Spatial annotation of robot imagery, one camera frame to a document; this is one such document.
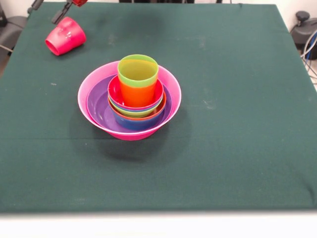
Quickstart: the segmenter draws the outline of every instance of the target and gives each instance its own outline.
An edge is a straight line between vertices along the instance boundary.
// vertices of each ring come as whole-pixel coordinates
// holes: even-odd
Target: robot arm
[[[66,15],[70,7],[75,4],[76,6],[82,6],[84,5],[88,0],[67,0],[64,8],[60,11],[58,11],[55,16],[52,19],[53,24],[58,24],[62,18]],[[32,4],[31,9],[32,10],[37,10],[41,6],[41,4],[44,2],[44,0],[35,0]]]

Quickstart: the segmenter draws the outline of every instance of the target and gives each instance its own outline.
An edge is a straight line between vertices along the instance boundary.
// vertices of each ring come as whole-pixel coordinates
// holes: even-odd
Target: purple bowl
[[[135,132],[137,128],[127,129],[122,127],[115,120],[112,109],[108,103],[108,84],[110,80],[114,77],[114,75],[109,76],[99,83],[97,83],[89,92],[87,97],[87,109],[90,117],[101,127],[116,131],[116,132]],[[161,117],[159,117],[158,121],[154,125],[151,125],[150,128],[156,127],[157,125],[163,123],[171,113],[172,110],[172,97],[168,91],[168,89],[164,86],[165,94],[166,94],[166,105]]]

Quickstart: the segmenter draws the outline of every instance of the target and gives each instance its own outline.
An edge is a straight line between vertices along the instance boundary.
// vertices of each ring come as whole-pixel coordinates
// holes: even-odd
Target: green cup
[[[156,83],[158,72],[158,63],[145,55],[126,56],[118,64],[119,80],[131,87],[142,88]]]

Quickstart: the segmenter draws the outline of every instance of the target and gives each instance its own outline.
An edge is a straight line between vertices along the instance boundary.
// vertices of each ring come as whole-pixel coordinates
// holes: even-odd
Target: green bowl
[[[163,97],[161,98],[160,102],[157,103],[157,105],[151,109],[148,109],[146,111],[143,111],[143,112],[130,112],[130,111],[126,111],[126,110],[123,110],[121,108],[119,108],[113,101],[112,99],[109,97],[109,101],[110,103],[113,105],[114,108],[116,108],[118,110],[118,112],[120,112],[122,115],[126,116],[126,117],[131,117],[131,118],[144,118],[146,117],[147,115],[151,114],[151,112],[153,112],[159,105],[160,103],[162,102],[163,100]]]

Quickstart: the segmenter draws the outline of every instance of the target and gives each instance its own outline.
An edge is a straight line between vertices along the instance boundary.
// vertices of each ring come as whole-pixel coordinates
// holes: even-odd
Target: red cup
[[[65,17],[47,36],[47,47],[57,56],[69,52],[86,42],[83,29],[70,17]]]

